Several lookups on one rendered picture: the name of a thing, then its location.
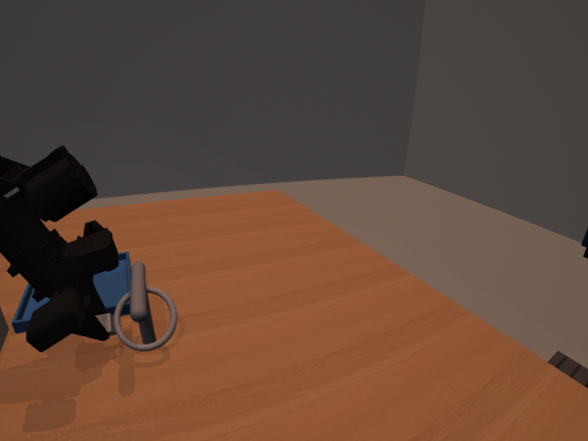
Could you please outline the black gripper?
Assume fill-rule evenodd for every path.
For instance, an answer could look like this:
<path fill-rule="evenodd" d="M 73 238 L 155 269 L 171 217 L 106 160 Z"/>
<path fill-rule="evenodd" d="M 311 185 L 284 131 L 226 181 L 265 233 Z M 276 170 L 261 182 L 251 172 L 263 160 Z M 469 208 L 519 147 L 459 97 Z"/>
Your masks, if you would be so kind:
<path fill-rule="evenodd" d="M 56 229 L 45 230 L 31 244 L 6 258 L 12 277 L 20 274 L 35 289 L 32 298 L 40 302 L 50 299 L 33 311 L 26 330 L 26 341 L 39 352 L 44 352 L 70 334 L 106 341 L 109 333 L 96 318 L 107 314 L 94 285 L 93 276 L 80 277 L 85 281 L 78 289 L 72 288 L 54 264 L 54 250 L 62 252 Z"/>

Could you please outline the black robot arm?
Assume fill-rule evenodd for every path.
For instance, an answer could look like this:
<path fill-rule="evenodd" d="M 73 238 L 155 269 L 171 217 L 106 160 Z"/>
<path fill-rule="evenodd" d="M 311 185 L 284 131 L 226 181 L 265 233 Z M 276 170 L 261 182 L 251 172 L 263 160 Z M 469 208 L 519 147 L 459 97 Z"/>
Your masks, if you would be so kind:
<path fill-rule="evenodd" d="M 31 167 L 0 154 L 0 253 L 17 254 L 45 230 L 40 219 L 57 222 L 96 196 L 91 176 L 64 145 Z M 54 264 L 73 289 L 84 285 L 81 277 L 119 266 L 112 232 L 95 220 L 85 224 L 84 237 L 67 243 L 59 236 L 57 242 L 62 252 L 54 250 Z"/>

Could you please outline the blue tray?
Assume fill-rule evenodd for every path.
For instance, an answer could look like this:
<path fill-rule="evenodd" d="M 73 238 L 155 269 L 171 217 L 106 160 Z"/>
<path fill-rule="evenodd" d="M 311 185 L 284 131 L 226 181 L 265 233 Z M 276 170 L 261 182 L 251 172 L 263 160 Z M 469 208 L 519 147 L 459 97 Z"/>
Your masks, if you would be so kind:
<path fill-rule="evenodd" d="M 116 269 L 93 275 L 93 282 L 96 287 L 96 291 L 99 294 L 101 301 L 105 305 L 107 313 L 113 315 L 117 305 L 119 304 L 119 301 L 123 298 L 123 296 L 126 295 L 126 293 L 130 291 L 131 288 L 129 252 L 118 253 L 118 256 L 119 266 Z M 11 322 L 16 334 L 24 333 L 28 328 L 33 311 L 37 310 L 38 307 L 41 307 L 41 305 L 44 305 L 50 301 L 50 299 L 46 297 L 40 302 L 36 302 L 34 298 L 32 298 L 34 290 L 35 289 L 28 283 L 26 290 L 18 304 L 16 314 L 13 318 L 13 321 Z M 128 302 L 125 304 L 126 305 L 123 307 L 120 316 L 130 314 L 130 300 L 128 300 Z"/>

